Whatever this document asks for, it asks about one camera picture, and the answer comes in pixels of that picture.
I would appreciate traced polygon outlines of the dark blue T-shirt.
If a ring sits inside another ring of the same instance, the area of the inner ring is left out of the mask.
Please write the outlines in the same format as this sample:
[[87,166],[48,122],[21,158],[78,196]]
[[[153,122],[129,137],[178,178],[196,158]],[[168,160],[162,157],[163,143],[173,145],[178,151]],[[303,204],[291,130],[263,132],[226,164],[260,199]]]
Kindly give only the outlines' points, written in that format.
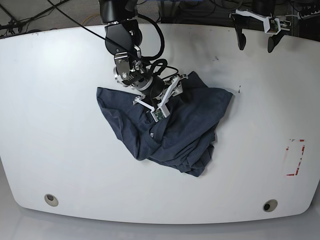
[[133,104],[135,94],[99,87],[96,99],[116,138],[136,160],[199,177],[211,161],[215,131],[233,94],[208,87],[194,71],[181,83],[183,89],[193,89],[193,101],[172,97],[166,104],[170,115],[158,122],[146,107]]

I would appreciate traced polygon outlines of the white power strip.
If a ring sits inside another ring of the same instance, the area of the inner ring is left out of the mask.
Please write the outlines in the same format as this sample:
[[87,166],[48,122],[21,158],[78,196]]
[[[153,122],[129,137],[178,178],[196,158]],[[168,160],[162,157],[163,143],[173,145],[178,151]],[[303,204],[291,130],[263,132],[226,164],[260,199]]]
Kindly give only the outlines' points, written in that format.
[[298,17],[301,20],[306,20],[313,17],[318,17],[320,15],[320,6],[319,5],[311,5],[305,6],[301,9],[298,14]]

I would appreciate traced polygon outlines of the red tape rectangle marking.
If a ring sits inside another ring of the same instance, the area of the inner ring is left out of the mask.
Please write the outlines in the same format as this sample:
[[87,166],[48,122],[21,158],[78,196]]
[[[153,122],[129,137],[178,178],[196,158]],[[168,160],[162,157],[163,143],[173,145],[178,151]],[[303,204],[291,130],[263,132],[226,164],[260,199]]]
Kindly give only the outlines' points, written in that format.
[[290,139],[285,150],[283,171],[285,176],[294,177],[298,175],[304,151],[306,147],[305,139]]

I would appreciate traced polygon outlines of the black tripod legs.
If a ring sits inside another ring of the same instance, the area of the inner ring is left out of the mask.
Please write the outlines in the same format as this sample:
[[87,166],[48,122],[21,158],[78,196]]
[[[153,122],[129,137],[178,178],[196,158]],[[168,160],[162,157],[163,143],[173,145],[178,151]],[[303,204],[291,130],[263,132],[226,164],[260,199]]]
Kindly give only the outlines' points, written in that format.
[[49,16],[55,10],[55,7],[51,6],[32,17],[27,17],[21,20],[18,20],[13,16],[2,4],[0,5],[0,10],[9,17],[9,21],[6,25],[0,25],[0,37],[5,38],[26,34],[28,27],[32,22]]

